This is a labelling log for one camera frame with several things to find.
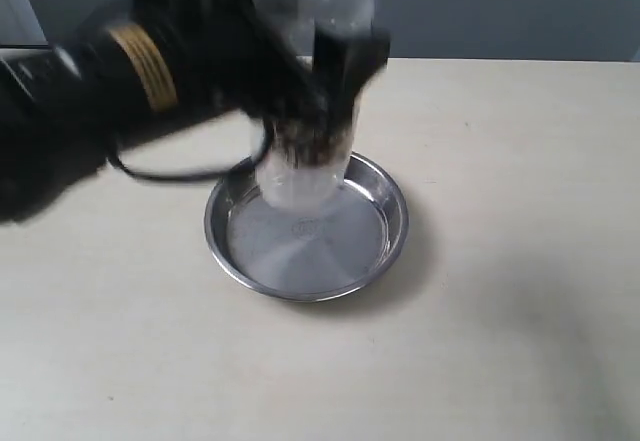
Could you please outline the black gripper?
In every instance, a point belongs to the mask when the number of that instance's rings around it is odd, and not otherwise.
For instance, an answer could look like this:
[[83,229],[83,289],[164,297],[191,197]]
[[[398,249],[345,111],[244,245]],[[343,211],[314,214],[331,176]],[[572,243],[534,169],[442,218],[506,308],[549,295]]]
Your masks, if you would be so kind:
[[[316,28],[312,76],[329,111],[351,111],[387,65],[391,37]],[[94,39],[106,128],[150,141],[231,111],[273,125],[311,80],[252,0],[132,0]]]

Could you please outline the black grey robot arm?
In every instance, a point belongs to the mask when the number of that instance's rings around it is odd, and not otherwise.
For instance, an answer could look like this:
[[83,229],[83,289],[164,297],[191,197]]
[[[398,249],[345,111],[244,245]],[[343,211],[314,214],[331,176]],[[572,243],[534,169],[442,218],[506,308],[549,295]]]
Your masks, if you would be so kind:
[[122,152],[239,111],[263,131],[233,167],[129,169],[155,183],[257,172],[286,204],[295,179],[332,186],[350,152],[358,99],[382,71],[376,0],[131,0],[64,43],[1,61],[1,220],[20,222]]

